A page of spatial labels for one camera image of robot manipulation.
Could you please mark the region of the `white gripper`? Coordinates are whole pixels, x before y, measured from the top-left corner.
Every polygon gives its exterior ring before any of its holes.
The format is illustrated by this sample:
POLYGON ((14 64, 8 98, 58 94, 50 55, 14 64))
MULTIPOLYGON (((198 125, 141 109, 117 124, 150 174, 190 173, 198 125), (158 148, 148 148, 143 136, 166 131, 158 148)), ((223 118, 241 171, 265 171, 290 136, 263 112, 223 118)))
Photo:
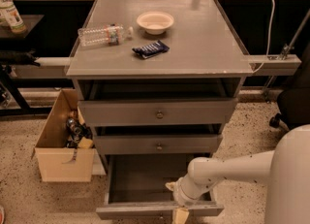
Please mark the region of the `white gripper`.
MULTIPOLYGON (((190 207, 195 205, 201 196, 208 192, 210 187, 208 185, 200 185, 186 175, 181 177, 174 185, 172 195, 174 200, 181 207, 190 207)), ((189 216, 189 210, 186 208, 176 208, 172 212, 171 224, 185 224, 189 216)))

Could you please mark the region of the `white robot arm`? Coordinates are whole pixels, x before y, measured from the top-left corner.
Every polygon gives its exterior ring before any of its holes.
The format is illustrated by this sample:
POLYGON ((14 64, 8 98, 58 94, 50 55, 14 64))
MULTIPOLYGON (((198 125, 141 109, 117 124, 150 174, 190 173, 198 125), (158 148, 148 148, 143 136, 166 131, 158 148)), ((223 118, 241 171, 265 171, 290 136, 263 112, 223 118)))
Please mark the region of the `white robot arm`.
POLYGON ((185 224, 189 208, 223 180, 267 185, 264 224, 310 224, 310 125, 289 131, 271 151, 193 159, 187 174, 172 184, 178 204, 172 224, 185 224))

